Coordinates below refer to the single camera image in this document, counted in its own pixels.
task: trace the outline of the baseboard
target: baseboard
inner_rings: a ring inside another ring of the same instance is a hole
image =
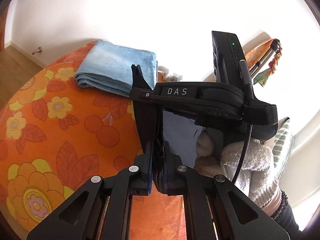
[[[24,56],[26,56],[28,59],[30,59],[31,61],[33,61],[34,63],[36,63],[38,66],[45,68],[46,64],[44,62],[41,62],[39,59],[37,59],[36,57],[31,56],[30,54],[26,53],[23,49],[21,49],[17,44],[15,44],[13,41],[9,41],[10,45],[12,47],[14,47],[17,51],[19,51],[20,53],[22,53]]]
[[[4,48],[8,47],[11,45],[11,41],[7,41],[5,44],[4,44]]]

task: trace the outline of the knitted glove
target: knitted glove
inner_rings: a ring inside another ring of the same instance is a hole
[[[232,180],[239,163],[244,142],[227,145],[220,160],[212,155],[214,145],[203,130],[196,144],[197,158],[194,169],[199,174],[213,177],[217,174]],[[278,180],[274,174],[273,154],[259,140],[251,139],[236,186],[259,207],[263,207],[278,192]]]

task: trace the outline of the velcro strap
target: velcro strap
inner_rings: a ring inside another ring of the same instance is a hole
[[[277,106],[266,103],[253,106],[244,105],[243,120],[259,126],[275,125],[278,122]]]

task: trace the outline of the dark sleeve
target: dark sleeve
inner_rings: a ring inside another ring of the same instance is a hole
[[[299,226],[294,220],[292,213],[292,208],[288,202],[288,197],[281,191],[281,204],[276,212],[271,216],[285,231],[287,231],[290,236],[290,240],[297,240],[300,237],[301,231],[299,231]]]

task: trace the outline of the triangular cutout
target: triangular cutout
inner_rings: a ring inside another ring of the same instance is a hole
[[[88,195],[88,191],[82,192],[82,194],[59,215],[59,218],[70,225],[75,225],[78,222]]]
[[[229,191],[228,196],[231,200],[233,209],[236,212],[240,224],[245,225],[246,223],[258,218],[258,214],[234,192]]]

